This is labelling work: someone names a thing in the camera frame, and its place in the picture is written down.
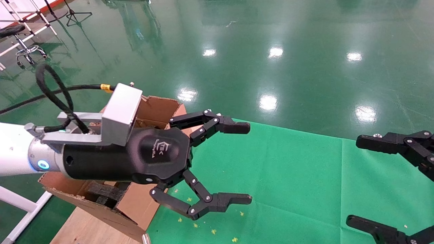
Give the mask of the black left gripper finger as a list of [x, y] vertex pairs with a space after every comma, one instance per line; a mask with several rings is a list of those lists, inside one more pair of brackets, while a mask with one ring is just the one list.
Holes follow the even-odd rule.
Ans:
[[198, 196], [199, 201], [196, 204], [190, 205], [167, 194], [165, 192], [167, 186], [163, 183], [158, 183], [157, 186], [153, 187], [150, 190], [150, 196], [158, 204], [192, 220], [197, 220], [209, 212], [226, 212], [231, 204], [251, 204], [252, 202], [252, 196], [249, 194], [209, 193], [190, 170], [183, 172], [182, 179], [186, 181], [191, 190]]
[[209, 109], [172, 117], [169, 125], [180, 130], [198, 126], [199, 128], [189, 135], [192, 147], [197, 147], [217, 132], [248, 134], [251, 130], [251, 124], [248, 122], [236, 122], [231, 117], [214, 114]]

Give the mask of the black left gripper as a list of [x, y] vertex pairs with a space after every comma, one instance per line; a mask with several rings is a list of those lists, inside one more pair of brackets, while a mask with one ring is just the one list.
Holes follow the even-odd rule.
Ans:
[[72, 179], [174, 186], [191, 166], [190, 138], [178, 128], [135, 128], [125, 146], [65, 145]]

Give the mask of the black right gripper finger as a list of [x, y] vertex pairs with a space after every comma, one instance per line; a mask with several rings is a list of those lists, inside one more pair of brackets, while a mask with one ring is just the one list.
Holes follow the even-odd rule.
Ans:
[[406, 235], [398, 229], [359, 216], [347, 216], [349, 227], [369, 233], [377, 244], [431, 244], [434, 242], [434, 226], [413, 235]]
[[384, 136], [359, 135], [356, 146], [386, 154], [399, 154], [431, 181], [434, 180], [434, 136], [430, 131], [404, 135], [388, 132]]

